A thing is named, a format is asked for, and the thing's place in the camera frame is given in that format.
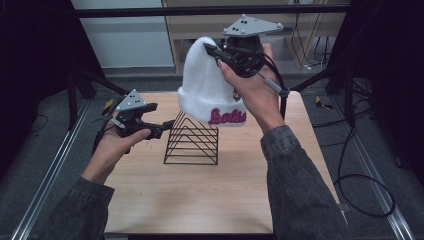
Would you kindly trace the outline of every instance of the sleeve cuff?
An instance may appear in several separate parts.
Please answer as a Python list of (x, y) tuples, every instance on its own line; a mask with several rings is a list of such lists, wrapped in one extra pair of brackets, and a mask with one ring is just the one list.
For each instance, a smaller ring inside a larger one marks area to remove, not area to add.
[(283, 125), (265, 133), (261, 139), (261, 147), (265, 158), (270, 159), (275, 154), (300, 147), (300, 142), (290, 127)]
[(70, 190), (72, 197), (104, 207), (109, 206), (114, 192), (113, 188), (87, 181), (82, 177), (78, 178)]

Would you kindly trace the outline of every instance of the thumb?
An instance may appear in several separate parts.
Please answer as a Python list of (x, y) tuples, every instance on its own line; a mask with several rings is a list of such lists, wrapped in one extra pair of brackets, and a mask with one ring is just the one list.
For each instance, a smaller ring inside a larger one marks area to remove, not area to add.
[(137, 132), (133, 133), (132, 135), (126, 137), (125, 138), (126, 147), (131, 148), (135, 144), (146, 139), (150, 135), (150, 133), (151, 133), (150, 129), (142, 129), (142, 130), (137, 131)]
[(229, 84), (231, 83), (231, 80), (234, 78), (234, 75), (236, 74), (233, 69), (231, 69), (225, 62), (223, 62), (221, 59), (218, 59), (218, 67), (221, 69), (222, 74), (224, 75), (225, 81), (227, 81)]

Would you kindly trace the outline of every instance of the black pole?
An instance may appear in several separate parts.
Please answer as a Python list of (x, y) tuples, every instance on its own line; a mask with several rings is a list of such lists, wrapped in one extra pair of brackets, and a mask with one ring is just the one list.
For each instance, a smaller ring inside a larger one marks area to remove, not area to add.
[(151, 17), (188, 15), (228, 14), (276, 14), (276, 13), (337, 13), (370, 8), (372, 6), (351, 6), (349, 4), (311, 5), (252, 5), (252, 6), (207, 6), (207, 7), (160, 7), (125, 9), (83, 9), (74, 11), (47, 12), (49, 16), (77, 18)]

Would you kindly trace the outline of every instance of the right hand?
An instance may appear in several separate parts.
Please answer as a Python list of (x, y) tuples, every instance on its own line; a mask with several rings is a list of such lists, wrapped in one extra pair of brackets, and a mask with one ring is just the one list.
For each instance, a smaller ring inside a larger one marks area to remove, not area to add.
[[(264, 52), (273, 58), (271, 44), (263, 44)], [(249, 112), (255, 117), (263, 133), (284, 125), (284, 119), (279, 111), (279, 95), (268, 87), (264, 79), (258, 74), (250, 78), (239, 77), (226, 63), (218, 61), (219, 68), (224, 74), (225, 80), (233, 86), (240, 96)], [(274, 72), (264, 66), (260, 73), (277, 82)]]

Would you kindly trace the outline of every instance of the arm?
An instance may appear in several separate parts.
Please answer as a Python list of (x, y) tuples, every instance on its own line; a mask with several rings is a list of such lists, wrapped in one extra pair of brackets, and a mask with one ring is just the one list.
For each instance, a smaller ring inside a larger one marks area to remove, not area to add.
[(291, 129), (274, 128), (261, 145), (277, 239), (351, 239), (333, 195)]
[(81, 177), (50, 213), (40, 239), (102, 239), (114, 192), (103, 184), (124, 153), (150, 135), (144, 129), (121, 138), (112, 123), (105, 129)]
[(102, 239), (113, 192), (79, 178), (53, 208), (39, 239)]
[[(272, 58), (271, 45), (263, 47)], [(268, 162), (268, 196), (277, 239), (351, 239), (330, 190), (285, 125), (278, 94), (258, 75), (240, 78), (225, 63), (218, 60), (218, 65), (264, 133), (261, 145)], [(261, 74), (276, 79), (267, 67)]]

